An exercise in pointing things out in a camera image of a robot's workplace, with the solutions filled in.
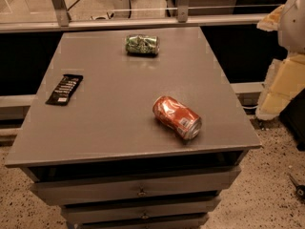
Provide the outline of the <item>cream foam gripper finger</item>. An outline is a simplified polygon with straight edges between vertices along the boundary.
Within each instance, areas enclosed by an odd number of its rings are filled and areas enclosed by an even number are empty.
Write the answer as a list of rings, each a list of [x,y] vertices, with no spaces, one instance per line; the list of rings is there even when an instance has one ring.
[[[274,59],[267,71],[255,115],[272,120],[305,89],[305,55],[292,53],[284,60]]]
[[[281,5],[261,19],[256,27],[263,31],[276,31],[284,6]]]

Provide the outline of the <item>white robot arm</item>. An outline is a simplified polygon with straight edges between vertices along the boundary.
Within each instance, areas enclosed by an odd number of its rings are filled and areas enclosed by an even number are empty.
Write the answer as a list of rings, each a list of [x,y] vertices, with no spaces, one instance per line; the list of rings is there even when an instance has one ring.
[[[277,31],[278,44],[288,51],[269,66],[255,110],[258,119],[271,120],[305,89],[305,0],[287,0],[256,27]]]

